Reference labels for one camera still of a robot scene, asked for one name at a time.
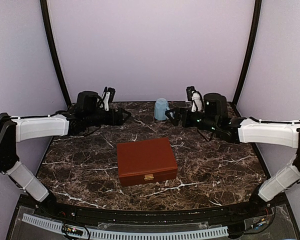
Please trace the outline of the brown jewelry box cream lining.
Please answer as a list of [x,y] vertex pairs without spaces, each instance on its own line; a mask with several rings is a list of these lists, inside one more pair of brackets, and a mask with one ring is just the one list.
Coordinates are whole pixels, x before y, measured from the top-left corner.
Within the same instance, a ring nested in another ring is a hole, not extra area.
[[167,137],[119,143],[118,177],[123,187],[173,180],[178,165]]

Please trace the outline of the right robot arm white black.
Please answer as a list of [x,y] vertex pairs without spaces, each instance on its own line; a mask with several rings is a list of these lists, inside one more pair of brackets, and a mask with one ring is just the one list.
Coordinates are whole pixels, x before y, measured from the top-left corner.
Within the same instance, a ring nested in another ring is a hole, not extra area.
[[193,87],[187,90],[191,108],[167,108],[165,116],[177,126],[195,127],[211,132],[228,143],[263,143],[296,149],[296,154],[274,176],[261,183],[245,205],[245,213],[256,217],[265,203],[300,182],[300,120],[271,121],[254,117],[228,116],[227,99],[219,93],[201,95]]

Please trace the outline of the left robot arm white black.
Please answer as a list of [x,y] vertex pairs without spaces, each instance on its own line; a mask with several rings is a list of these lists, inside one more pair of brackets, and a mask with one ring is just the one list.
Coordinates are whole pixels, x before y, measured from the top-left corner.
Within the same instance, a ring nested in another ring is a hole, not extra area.
[[76,136],[89,127],[121,126],[131,113],[125,109],[110,108],[115,89],[106,87],[101,95],[82,91],[74,106],[53,114],[35,116],[10,116],[0,114],[0,174],[8,175],[35,201],[50,218],[61,213],[53,193],[20,161],[17,143],[37,138]]

